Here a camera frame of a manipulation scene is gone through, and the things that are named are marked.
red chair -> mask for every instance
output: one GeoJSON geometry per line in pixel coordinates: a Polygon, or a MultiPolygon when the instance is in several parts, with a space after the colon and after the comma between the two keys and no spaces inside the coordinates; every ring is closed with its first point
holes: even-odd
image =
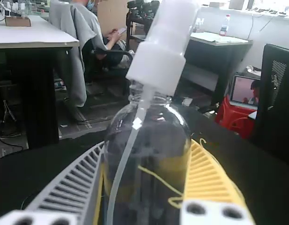
{"type": "Polygon", "coordinates": [[[254,109],[231,105],[227,95],[218,109],[215,122],[237,132],[242,138],[248,138],[254,125],[254,121],[249,119],[248,115],[254,111],[254,109]]]}

white pump sprayer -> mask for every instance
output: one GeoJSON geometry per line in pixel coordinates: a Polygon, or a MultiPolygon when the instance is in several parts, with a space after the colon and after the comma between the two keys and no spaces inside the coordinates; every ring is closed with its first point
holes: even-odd
{"type": "MultiPolygon", "coordinates": [[[[184,54],[200,9],[198,0],[163,0],[148,32],[140,43],[127,79],[143,84],[143,92],[134,121],[145,119],[155,92],[173,96],[185,66],[184,54]]],[[[113,224],[113,213],[119,183],[140,127],[133,127],[119,162],[111,188],[107,225],[113,224]]]]}

gray plastic part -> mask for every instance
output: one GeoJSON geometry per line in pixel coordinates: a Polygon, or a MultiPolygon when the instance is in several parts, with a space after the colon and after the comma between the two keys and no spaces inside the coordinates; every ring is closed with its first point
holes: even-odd
{"type": "Polygon", "coordinates": [[[25,210],[72,213],[78,224],[93,224],[104,142],[78,157],[59,173],[25,210]]]}

bottle neck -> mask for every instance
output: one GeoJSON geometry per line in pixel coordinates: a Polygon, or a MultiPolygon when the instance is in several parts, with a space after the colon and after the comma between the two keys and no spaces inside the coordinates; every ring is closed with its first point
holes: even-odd
{"type": "MultiPolygon", "coordinates": [[[[131,104],[138,104],[141,100],[143,85],[136,81],[131,81],[129,101],[131,104]]],[[[155,92],[150,105],[167,105],[171,102],[171,97],[155,92]]]]}

smartphone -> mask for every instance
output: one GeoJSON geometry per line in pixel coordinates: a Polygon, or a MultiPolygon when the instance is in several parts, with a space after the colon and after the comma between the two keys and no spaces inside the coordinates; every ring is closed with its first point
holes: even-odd
{"type": "Polygon", "coordinates": [[[126,31],[126,27],[122,27],[122,28],[120,28],[119,30],[118,30],[118,33],[119,34],[122,34],[123,32],[125,32],[126,31]]]}

